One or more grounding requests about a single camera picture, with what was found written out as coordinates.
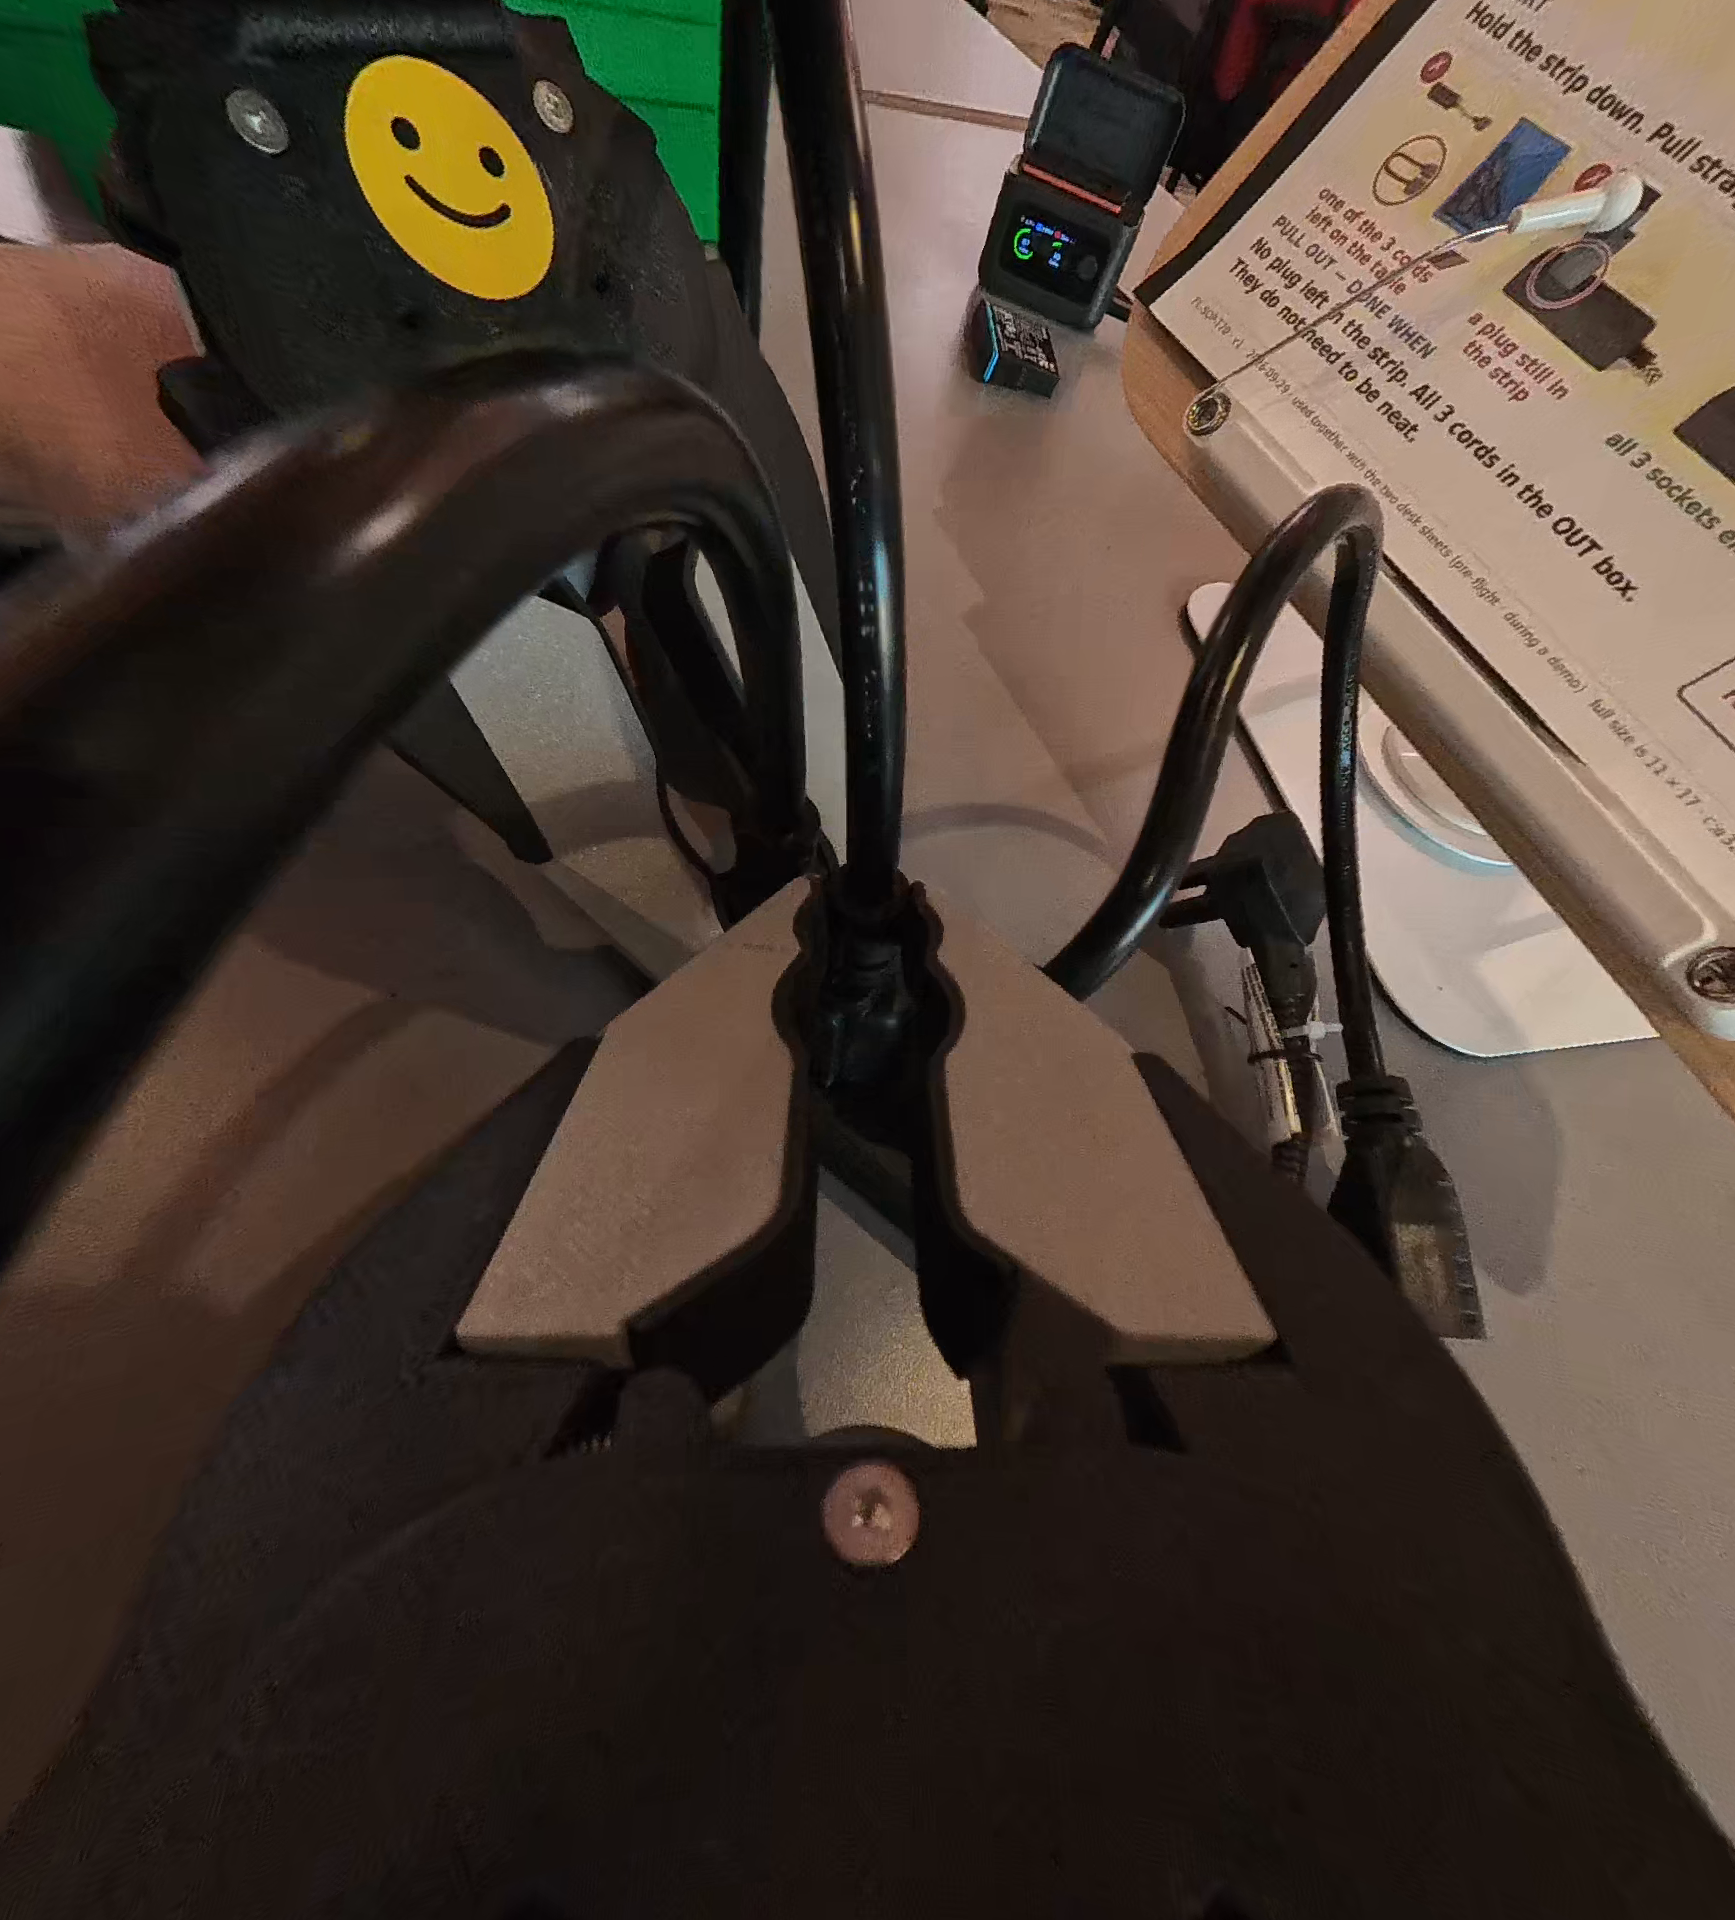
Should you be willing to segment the person's left hand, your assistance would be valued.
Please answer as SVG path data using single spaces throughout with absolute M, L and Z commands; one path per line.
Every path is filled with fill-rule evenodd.
M 205 458 L 162 413 L 158 371 L 198 349 L 167 266 L 0 242 L 0 521 L 101 526 L 192 485 Z

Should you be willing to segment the small black battery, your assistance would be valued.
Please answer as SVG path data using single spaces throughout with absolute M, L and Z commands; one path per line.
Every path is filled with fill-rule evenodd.
M 978 385 L 1027 397 L 1053 397 L 1062 383 L 1047 320 L 989 294 L 966 307 L 963 366 Z

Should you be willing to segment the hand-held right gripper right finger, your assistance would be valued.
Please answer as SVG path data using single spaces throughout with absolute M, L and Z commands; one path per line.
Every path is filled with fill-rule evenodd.
M 1091 1361 L 1220 1364 L 1276 1333 L 1129 1043 L 984 922 L 911 897 L 914 1246 L 958 1376 L 1053 1306 Z

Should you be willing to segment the green plastic crate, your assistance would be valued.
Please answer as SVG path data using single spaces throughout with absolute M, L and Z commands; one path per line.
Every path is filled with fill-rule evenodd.
M 0 3 L 0 126 L 37 134 L 98 211 L 98 163 L 115 112 L 93 79 L 84 18 L 95 3 Z M 719 242 L 719 3 L 509 3 L 571 26 L 587 76 L 652 127 L 697 236 Z

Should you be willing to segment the black charging case with display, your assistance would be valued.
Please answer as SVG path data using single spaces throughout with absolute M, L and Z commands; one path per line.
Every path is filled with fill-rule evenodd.
M 1096 330 L 1121 294 L 1185 112 L 1177 86 L 1062 43 L 1002 180 L 979 288 L 1050 322 Z

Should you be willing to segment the red and black bag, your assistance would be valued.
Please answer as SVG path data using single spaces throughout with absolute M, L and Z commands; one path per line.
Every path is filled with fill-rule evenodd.
M 1185 100 L 1164 184 L 1201 188 L 1356 3 L 1108 3 L 1092 49 Z

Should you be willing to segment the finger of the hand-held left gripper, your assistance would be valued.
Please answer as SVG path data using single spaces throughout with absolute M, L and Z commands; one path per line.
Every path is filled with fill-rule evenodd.
M 630 964 L 684 964 L 719 936 L 706 881 L 664 826 L 614 644 L 585 612 L 520 603 L 416 702 L 394 749 L 455 803 L 459 850 L 544 933 L 583 922 Z

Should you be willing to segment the black angled power plug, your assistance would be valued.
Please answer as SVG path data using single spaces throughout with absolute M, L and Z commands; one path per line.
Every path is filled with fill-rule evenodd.
M 1278 809 L 1233 832 L 1191 868 L 1201 922 L 1217 922 L 1245 954 L 1240 1020 L 1262 1092 L 1270 1163 L 1309 1187 L 1326 1119 L 1316 1043 L 1323 874 L 1309 834 Z

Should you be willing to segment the black power plug with cord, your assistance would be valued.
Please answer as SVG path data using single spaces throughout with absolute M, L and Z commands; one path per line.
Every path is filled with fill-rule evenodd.
M 840 3 L 765 6 L 796 198 L 831 491 L 847 742 L 847 854 L 826 906 L 809 1065 L 831 1092 L 897 1072 L 914 1020 L 902 874 L 907 677 L 902 436 L 879 202 Z

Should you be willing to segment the large instruction sheet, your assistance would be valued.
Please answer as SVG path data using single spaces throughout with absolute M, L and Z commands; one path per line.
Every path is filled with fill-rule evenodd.
M 1397 14 L 1139 293 L 1735 927 L 1735 5 Z

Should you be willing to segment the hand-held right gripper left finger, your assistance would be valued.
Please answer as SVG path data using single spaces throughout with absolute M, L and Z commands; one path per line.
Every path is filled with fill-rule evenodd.
M 459 1313 L 475 1357 L 675 1369 L 727 1396 L 813 1294 L 802 1041 L 814 884 L 796 880 L 600 1035 Z

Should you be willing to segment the white stand base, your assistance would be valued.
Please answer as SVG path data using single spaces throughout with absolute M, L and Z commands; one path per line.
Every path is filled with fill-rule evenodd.
M 1316 852 L 1322 646 L 1298 612 L 1282 612 L 1240 721 L 1263 781 Z M 1656 1039 L 1370 693 L 1359 709 L 1356 806 L 1370 968 L 1431 1041 L 1470 1058 L 1507 1058 Z

